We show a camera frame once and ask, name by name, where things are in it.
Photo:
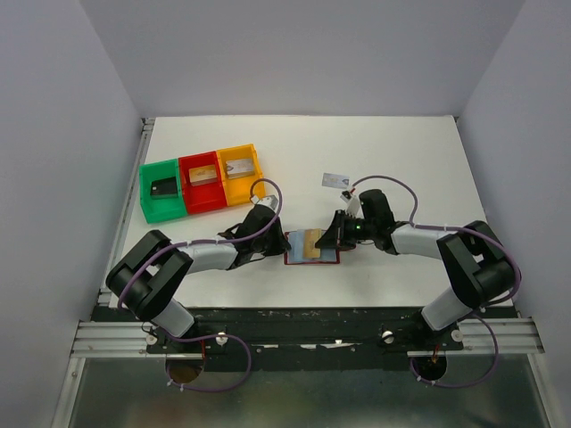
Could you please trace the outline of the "gold VIP card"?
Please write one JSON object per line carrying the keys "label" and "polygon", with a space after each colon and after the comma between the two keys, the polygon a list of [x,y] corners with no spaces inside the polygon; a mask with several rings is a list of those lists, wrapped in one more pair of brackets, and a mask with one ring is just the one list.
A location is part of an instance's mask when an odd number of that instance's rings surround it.
{"label": "gold VIP card", "polygon": [[303,257],[305,259],[319,259],[321,257],[320,249],[315,247],[315,242],[322,236],[322,230],[319,228],[306,229],[303,237]]}

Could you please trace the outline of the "red leather card holder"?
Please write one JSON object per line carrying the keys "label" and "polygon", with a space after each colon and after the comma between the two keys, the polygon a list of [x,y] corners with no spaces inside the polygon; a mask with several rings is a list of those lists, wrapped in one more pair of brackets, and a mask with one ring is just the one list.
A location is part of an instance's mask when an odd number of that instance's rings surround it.
{"label": "red leather card holder", "polygon": [[300,265],[336,265],[340,263],[338,250],[320,249],[316,246],[324,231],[319,228],[298,229],[285,233],[290,245],[286,251],[284,263],[287,266]]}

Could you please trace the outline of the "white VIP card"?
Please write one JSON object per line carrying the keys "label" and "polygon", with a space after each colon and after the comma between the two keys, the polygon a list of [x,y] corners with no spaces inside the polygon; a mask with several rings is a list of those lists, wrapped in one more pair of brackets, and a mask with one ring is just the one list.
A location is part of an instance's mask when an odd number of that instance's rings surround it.
{"label": "white VIP card", "polygon": [[324,173],[322,177],[322,185],[324,187],[336,189],[347,189],[350,185],[350,179],[348,176]]}

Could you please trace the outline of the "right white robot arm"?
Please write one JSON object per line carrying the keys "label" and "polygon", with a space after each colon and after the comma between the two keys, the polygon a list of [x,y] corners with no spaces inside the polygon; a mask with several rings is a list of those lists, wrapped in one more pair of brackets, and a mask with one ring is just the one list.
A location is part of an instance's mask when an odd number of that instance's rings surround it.
{"label": "right white robot arm", "polygon": [[386,254],[441,263],[449,285],[415,314],[410,328],[410,338],[420,349],[433,348],[443,330],[497,303],[521,280],[515,261],[483,221],[448,229],[414,226],[395,219],[386,195],[378,189],[343,196],[347,208],[335,212],[316,248],[349,251],[371,242]]}

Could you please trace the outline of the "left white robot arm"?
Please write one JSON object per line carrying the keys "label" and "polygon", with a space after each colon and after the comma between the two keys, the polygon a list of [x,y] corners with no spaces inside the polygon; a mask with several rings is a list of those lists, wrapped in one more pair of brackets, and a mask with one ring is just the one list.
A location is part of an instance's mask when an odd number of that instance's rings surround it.
{"label": "left white robot arm", "polygon": [[105,278],[106,286],[139,320],[167,333],[179,352],[190,351],[198,332],[193,315],[174,294],[183,279],[207,270],[233,270],[291,249],[277,211],[262,204],[250,209],[244,221],[198,243],[173,243],[159,230],[146,233]]}

